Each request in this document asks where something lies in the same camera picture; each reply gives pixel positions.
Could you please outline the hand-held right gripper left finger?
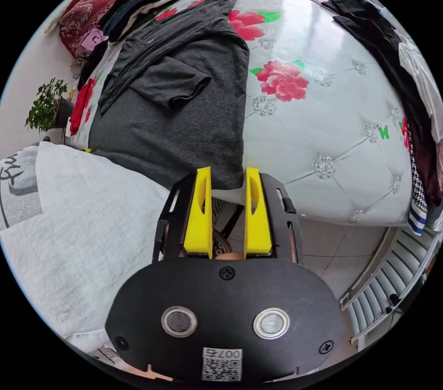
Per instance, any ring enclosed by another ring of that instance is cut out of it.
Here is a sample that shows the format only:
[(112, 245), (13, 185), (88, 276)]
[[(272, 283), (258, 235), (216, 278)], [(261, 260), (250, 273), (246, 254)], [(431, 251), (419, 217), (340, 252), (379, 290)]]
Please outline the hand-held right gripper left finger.
[(183, 247), (187, 254), (213, 258), (210, 167), (197, 170)]

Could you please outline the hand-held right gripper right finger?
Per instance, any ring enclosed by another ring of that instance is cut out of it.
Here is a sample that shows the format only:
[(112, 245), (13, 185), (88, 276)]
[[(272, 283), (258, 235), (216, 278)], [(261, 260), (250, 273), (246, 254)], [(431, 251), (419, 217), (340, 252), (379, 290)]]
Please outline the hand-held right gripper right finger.
[(245, 169), (245, 233), (244, 258), (268, 256), (272, 239), (266, 207), (266, 198), (257, 168)]

